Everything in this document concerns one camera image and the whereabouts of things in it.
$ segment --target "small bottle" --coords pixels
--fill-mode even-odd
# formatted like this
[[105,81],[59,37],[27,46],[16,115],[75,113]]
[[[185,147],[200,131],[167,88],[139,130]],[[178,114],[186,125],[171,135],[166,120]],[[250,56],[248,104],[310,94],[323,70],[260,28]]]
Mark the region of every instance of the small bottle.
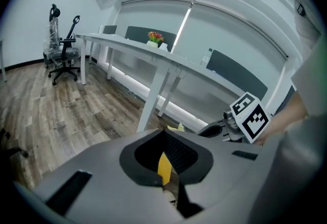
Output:
[[206,53],[204,54],[202,61],[200,62],[200,65],[205,67],[208,65],[211,55],[213,54],[213,50],[211,48],[209,48],[208,51],[206,51]]

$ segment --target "desk leg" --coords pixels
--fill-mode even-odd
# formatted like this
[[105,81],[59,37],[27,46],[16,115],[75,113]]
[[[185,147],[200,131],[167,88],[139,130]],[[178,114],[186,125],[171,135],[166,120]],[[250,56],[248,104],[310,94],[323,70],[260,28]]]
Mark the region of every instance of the desk leg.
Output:
[[113,58],[114,58],[114,49],[111,49],[110,56],[108,56],[108,60],[109,60],[108,74],[107,74],[107,79],[108,80],[111,79],[111,70],[112,70]]
[[158,66],[151,84],[149,96],[144,105],[143,112],[138,123],[137,132],[142,132],[145,130],[148,124],[148,120],[158,103],[158,95],[161,94],[162,90],[165,87],[169,75],[169,68],[170,64],[164,62],[162,62],[161,65]]
[[81,52],[81,79],[82,79],[82,85],[86,84],[86,80],[85,80],[85,53],[86,53],[86,40],[83,40],[82,52]]
[[174,92],[175,92],[175,90],[177,88],[177,85],[179,84],[179,81],[180,81],[180,77],[176,76],[176,78],[175,78],[175,80],[174,80],[174,82],[173,82],[173,84],[172,84],[172,86],[171,86],[171,88],[169,90],[167,98],[166,98],[165,102],[163,103],[163,105],[162,105],[162,107],[161,107],[161,109],[160,109],[160,111],[158,113],[159,117],[161,117],[163,115],[163,113],[165,112],[166,107],[167,107],[170,99],[172,98],[172,96],[173,96],[173,94],[174,94]]
[[92,51],[93,51],[93,42],[91,43],[91,47],[90,47],[90,57],[88,58],[88,63],[89,64],[92,63]]
[[7,81],[6,77],[6,71],[5,71],[5,66],[4,66],[4,56],[2,54],[2,42],[0,42],[0,64],[1,64],[1,70],[2,70],[2,77],[4,78],[4,81]]

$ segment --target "orange flowers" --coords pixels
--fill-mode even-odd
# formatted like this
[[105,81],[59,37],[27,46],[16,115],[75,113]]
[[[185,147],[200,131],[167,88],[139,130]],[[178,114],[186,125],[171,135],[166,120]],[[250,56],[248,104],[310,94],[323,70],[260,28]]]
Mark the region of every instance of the orange flowers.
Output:
[[149,36],[149,40],[151,42],[159,43],[164,40],[164,38],[162,37],[162,34],[157,33],[157,32],[150,32],[150,33],[148,33],[148,36]]

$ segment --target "wooden floor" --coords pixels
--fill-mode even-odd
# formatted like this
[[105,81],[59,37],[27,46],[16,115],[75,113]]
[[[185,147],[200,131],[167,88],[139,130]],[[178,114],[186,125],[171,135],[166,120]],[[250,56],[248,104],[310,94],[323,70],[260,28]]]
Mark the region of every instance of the wooden floor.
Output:
[[[17,179],[34,188],[44,176],[84,149],[136,133],[144,102],[95,64],[86,65],[86,85],[63,75],[52,86],[43,63],[0,74],[0,128],[12,135],[9,146],[30,154],[12,156]],[[177,127],[153,114],[148,128]]]

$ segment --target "person's arm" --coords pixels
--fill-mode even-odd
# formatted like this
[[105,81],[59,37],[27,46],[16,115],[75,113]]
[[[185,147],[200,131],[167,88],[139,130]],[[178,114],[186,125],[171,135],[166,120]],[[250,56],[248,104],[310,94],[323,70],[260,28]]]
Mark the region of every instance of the person's arm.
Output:
[[301,96],[296,91],[288,101],[285,108],[271,119],[270,124],[256,140],[255,144],[264,144],[270,135],[283,132],[291,123],[304,119],[306,116],[307,110]]

